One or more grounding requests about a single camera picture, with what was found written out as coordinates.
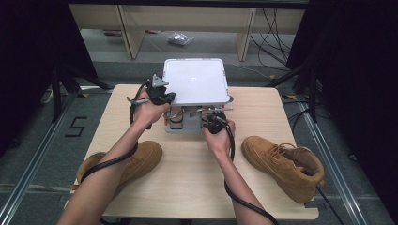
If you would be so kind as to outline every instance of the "clear plastic bag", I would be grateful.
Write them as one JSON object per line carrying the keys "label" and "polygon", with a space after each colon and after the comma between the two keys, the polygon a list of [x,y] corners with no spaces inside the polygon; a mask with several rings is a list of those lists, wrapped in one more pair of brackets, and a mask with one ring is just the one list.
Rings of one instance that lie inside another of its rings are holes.
{"label": "clear plastic bag", "polygon": [[184,34],[173,33],[171,36],[169,36],[168,42],[175,45],[185,46],[190,44],[192,40],[193,37],[188,37]]}

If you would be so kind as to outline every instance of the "person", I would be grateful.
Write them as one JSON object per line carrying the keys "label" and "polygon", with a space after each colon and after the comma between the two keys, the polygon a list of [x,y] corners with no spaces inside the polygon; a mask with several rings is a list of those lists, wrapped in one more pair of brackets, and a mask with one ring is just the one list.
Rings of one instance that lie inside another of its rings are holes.
{"label": "person", "polygon": [[[143,88],[139,99],[147,97],[147,92]],[[158,121],[169,108],[169,104],[154,105],[150,101],[136,107],[135,121],[103,156],[100,162],[127,154],[138,142],[138,139],[145,132],[146,128]],[[228,120],[228,125],[232,133],[235,134],[236,126],[234,121]],[[229,157],[230,141],[226,130],[223,129],[217,134],[211,134],[204,127],[203,132],[206,137],[207,146],[217,159],[225,182],[230,189],[239,198],[263,208]],[[124,168],[125,163],[119,162],[87,176],[71,196],[57,224],[98,224],[102,213],[115,195]],[[272,224],[266,217],[257,214],[235,201],[232,201],[232,205],[238,224]]]}

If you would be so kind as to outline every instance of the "wooden tabletop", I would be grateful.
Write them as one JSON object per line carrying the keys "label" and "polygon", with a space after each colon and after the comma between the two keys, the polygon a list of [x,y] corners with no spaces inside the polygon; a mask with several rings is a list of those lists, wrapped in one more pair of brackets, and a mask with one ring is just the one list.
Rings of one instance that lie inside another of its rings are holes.
{"label": "wooden tabletop", "polygon": [[[109,99],[86,158],[107,152],[129,126],[130,103],[140,85],[117,85]],[[258,135],[274,143],[295,144],[278,91],[274,88],[229,87],[234,101],[225,112],[236,123],[234,163],[265,209],[277,219],[315,219],[317,208],[292,201],[275,180],[256,170],[241,154],[245,138]],[[222,172],[202,133],[167,133],[163,120],[139,139],[163,149],[159,165],[148,175],[128,182],[104,216],[134,218],[234,218]]]}

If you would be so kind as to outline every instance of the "tan boot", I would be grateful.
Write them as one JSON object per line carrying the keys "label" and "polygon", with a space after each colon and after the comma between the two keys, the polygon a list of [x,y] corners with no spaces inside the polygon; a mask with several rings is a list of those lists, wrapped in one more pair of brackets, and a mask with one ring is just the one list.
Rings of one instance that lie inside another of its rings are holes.
{"label": "tan boot", "polygon": [[308,148],[289,143],[280,145],[258,136],[242,143],[243,156],[258,170],[270,174],[295,202],[307,203],[319,183],[325,185],[324,167]]}
{"label": "tan boot", "polygon": [[[151,172],[161,161],[161,146],[152,141],[145,141],[138,144],[138,149],[127,159],[127,166],[120,178],[116,193],[120,188],[131,179],[138,179]],[[77,182],[82,182],[82,177],[86,171],[97,165],[105,156],[105,153],[97,153],[88,157],[77,172]],[[72,185],[70,189],[76,190],[79,185]]]}

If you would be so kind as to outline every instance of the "forearm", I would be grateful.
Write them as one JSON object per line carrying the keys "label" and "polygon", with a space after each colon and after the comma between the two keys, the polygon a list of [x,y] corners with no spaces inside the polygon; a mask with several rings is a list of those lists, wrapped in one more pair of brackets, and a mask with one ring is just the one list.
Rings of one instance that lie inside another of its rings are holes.
{"label": "forearm", "polygon": [[[246,181],[240,175],[231,158],[226,156],[216,156],[216,159],[222,169],[225,182],[231,191],[240,199],[264,209],[264,207],[253,194],[250,187],[247,185]],[[241,205],[234,200],[232,200],[232,204],[234,206],[238,224],[272,224],[269,219],[254,212],[252,209],[247,208],[246,206]]]}
{"label": "forearm", "polygon": [[[107,161],[127,154],[144,133],[147,123],[134,122],[102,158]],[[73,193],[58,224],[98,224],[108,203],[115,195],[126,160],[87,176]]]}

